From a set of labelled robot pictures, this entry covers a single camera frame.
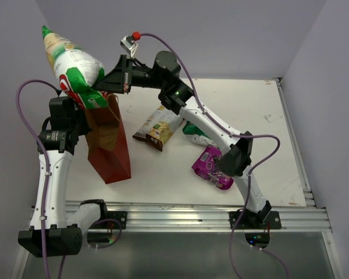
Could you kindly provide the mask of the red brown paper bag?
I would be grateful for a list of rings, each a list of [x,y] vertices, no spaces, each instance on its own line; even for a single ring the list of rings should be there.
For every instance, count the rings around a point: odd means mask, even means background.
[[[108,107],[85,111],[91,131],[86,135],[87,159],[105,184],[131,178],[126,133],[118,98],[107,96]]]

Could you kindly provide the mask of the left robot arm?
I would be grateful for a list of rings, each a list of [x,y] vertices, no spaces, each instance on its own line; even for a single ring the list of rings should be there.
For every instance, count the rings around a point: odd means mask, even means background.
[[[90,128],[84,110],[70,97],[52,98],[49,111],[50,116],[35,137],[40,179],[34,213],[29,229],[18,234],[18,243],[37,258],[76,255],[92,225],[103,228],[109,223],[109,213],[102,199],[82,201],[77,211],[67,217],[70,165],[79,138]]]

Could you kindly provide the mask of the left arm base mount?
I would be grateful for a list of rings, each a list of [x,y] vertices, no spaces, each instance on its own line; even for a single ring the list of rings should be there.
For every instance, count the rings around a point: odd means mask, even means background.
[[[122,227],[122,230],[125,230],[128,221],[128,213],[126,211],[108,211],[106,219],[114,219],[118,221]],[[103,229],[107,229],[108,231],[119,230],[119,225],[114,221],[105,221],[99,226]]]

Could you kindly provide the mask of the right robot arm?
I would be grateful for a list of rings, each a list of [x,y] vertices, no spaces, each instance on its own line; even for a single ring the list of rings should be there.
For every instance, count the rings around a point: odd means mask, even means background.
[[[228,126],[209,110],[180,79],[180,71],[176,56],[169,51],[158,52],[152,67],[121,55],[115,68],[93,87],[116,94],[129,93],[132,87],[159,89],[158,98],[166,109],[195,124],[220,149],[222,156],[216,162],[217,168],[233,177],[247,203],[245,219],[250,226],[261,228],[268,222],[272,207],[252,173],[252,134]]]

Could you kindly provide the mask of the dark green snack bag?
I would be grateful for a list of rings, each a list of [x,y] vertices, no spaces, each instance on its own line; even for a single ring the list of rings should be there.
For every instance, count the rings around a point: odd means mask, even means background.
[[[193,124],[190,121],[186,121],[186,124],[183,127],[182,132],[194,144],[201,146],[215,146],[215,143],[195,124]]]

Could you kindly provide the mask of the green white chips bag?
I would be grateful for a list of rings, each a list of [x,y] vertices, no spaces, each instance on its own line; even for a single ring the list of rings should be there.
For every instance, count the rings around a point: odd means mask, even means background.
[[[103,64],[46,26],[42,26],[42,38],[61,90],[83,109],[107,107],[106,94],[93,89],[93,85],[105,77]]]

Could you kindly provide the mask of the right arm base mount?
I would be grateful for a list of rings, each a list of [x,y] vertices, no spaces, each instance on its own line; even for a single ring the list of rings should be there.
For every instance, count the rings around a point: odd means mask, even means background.
[[[236,225],[236,230],[280,230],[282,224],[278,211],[270,211],[263,220],[256,213],[246,210]]]

